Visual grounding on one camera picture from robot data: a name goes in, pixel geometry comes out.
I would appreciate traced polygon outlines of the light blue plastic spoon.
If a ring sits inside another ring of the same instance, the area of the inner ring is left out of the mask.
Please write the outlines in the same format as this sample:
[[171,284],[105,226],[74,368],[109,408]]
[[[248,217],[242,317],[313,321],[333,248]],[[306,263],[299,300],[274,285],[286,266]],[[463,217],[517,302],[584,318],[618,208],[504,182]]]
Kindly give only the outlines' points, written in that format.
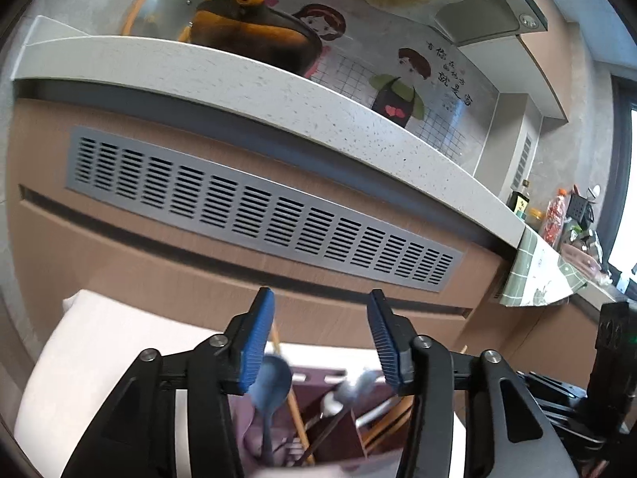
[[287,361],[276,354],[264,354],[257,379],[248,394],[262,420],[261,462],[273,466],[272,420],[284,405],[293,382],[293,372]]

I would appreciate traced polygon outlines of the maroon plastic utensil caddy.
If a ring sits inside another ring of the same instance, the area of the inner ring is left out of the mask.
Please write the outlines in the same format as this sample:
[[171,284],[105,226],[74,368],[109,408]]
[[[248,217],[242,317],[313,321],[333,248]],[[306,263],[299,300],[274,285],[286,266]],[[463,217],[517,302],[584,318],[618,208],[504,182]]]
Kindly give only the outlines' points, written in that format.
[[[310,443],[320,440],[342,408],[334,391],[346,373],[330,369],[295,369],[293,392]],[[247,477],[264,469],[261,461],[262,419],[249,397],[234,399],[232,415],[238,450]],[[411,402],[400,399],[378,380],[355,399],[348,413],[320,441],[310,463],[338,465],[356,477],[391,477],[397,471],[408,432]]]

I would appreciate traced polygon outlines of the grey vent grille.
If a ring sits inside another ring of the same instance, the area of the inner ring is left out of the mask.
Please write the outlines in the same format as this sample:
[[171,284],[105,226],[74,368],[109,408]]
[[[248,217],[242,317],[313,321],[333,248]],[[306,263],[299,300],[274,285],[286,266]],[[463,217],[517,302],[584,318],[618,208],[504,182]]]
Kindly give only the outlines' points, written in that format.
[[210,239],[425,291],[443,291],[464,257],[316,195],[85,126],[70,134],[66,187]]

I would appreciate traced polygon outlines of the green white dish towel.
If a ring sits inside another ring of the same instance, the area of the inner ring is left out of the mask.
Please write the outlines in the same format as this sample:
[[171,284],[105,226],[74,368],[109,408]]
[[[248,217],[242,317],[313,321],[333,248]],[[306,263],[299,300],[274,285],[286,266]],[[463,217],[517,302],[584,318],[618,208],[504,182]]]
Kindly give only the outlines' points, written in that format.
[[526,227],[499,303],[508,308],[549,306],[587,285],[587,279],[537,233]]

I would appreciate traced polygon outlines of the dark sauce bottle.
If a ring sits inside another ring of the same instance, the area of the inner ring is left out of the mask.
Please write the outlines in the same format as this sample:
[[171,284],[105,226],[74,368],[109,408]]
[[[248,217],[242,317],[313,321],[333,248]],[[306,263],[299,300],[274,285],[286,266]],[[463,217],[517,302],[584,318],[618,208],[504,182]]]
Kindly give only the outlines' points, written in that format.
[[526,217],[526,209],[530,198],[529,192],[525,189],[514,190],[508,199],[508,208],[520,219]]

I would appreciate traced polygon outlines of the black utensil holder box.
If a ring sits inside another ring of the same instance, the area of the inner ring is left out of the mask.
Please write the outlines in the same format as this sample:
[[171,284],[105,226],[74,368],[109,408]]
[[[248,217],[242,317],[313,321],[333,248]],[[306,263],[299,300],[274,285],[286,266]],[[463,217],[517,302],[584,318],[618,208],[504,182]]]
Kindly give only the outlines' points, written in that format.
[[567,208],[567,217],[573,219],[582,230],[587,230],[595,220],[593,202],[584,196],[572,193]]

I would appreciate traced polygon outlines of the yellow rimmed glass lid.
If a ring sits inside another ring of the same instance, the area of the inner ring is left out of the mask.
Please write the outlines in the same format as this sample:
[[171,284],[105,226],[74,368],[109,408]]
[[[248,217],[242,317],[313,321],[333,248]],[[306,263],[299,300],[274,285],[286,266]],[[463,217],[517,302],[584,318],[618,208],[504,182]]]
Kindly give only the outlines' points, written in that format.
[[121,35],[189,42],[197,6],[205,0],[136,0]]

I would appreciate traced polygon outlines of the yellow handled frying pan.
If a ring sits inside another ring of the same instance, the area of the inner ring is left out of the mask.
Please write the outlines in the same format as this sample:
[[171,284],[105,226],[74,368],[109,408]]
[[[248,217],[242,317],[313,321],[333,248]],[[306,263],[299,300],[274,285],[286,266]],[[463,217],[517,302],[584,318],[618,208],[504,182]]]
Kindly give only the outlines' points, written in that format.
[[305,76],[322,53],[319,35],[266,0],[205,0],[197,6],[189,40]]

